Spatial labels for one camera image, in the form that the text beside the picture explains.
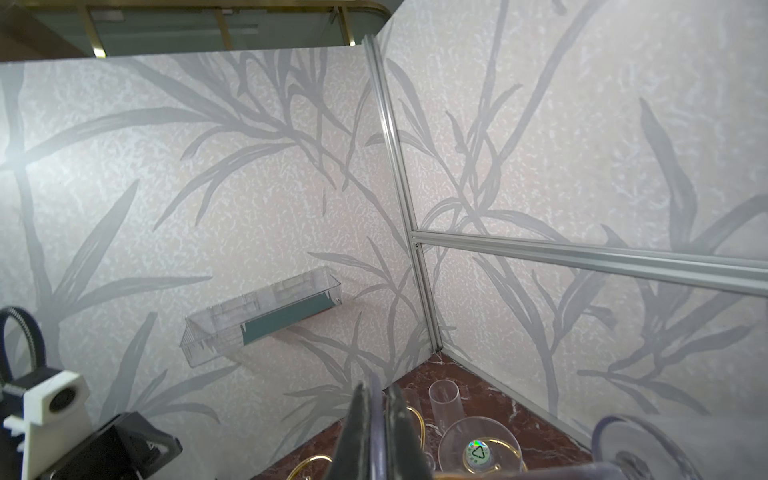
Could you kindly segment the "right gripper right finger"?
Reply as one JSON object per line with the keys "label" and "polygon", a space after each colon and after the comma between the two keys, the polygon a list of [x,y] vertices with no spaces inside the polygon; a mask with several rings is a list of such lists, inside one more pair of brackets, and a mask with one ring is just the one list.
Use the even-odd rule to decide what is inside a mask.
{"label": "right gripper right finger", "polygon": [[431,480],[419,437],[414,430],[411,413],[403,397],[402,389],[392,385],[386,394],[386,450],[388,479]]}

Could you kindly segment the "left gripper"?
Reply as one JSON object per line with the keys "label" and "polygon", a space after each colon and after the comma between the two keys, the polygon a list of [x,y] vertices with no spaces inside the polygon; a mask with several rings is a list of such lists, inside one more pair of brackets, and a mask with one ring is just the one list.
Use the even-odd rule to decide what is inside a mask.
{"label": "left gripper", "polygon": [[142,414],[115,416],[44,472],[46,479],[148,479],[181,455],[180,440]]}

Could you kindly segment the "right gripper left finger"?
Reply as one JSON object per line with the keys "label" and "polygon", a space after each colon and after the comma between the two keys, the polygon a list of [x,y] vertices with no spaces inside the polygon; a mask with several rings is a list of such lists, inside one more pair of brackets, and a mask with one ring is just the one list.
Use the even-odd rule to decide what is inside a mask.
{"label": "right gripper left finger", "polygon": [[369,389],[356,386],[324,480],[369,478]]}

